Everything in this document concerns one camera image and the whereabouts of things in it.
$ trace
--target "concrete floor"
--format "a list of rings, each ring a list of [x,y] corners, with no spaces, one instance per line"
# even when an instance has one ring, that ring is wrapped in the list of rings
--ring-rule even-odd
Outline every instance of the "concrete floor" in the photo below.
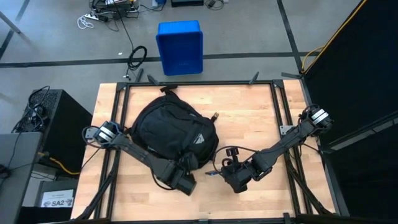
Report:
[[[141,2],[150,6],[150,0]],[[282,3],[299,54],[303,56],[324,45],[359,0],[282,0]],[[78,17],[90,11],[88,0],[3,0],[0,11],[23,32],[14,34],[8,44],[2,45],[7,47],[0,58],[0,133],[10,132],[35,88],[50,85],[64,89],[92,113],[100,83],[126,81],[122,77],[127,68],[125,63],[4,68],[7,63],[21,66],[30,62],[127,58],[131,46],[120,21],[120,32],[113,32],[96,21],[91,21],[94,29],[77,28]],[[292,52],[277,0],[229,0],[220,11],[205,6],[171,8],[169,1],[162,12],[143,12],[138,19],[124,21],[134,44],[146,46],[148,57],[158,57],[155,42],[158,23],[182,20],[200,21],[204,54]],[[8,26],[0,21],[0,44],[8,33]],[[293,57],[208,59],[204,61],[202,74],[177,77],[165,76],[160,62],[146,62],[142,68],[159,81],[249,80],[257,71],[259,79],[269,80],[282,78],[281,72],[297,73]]]

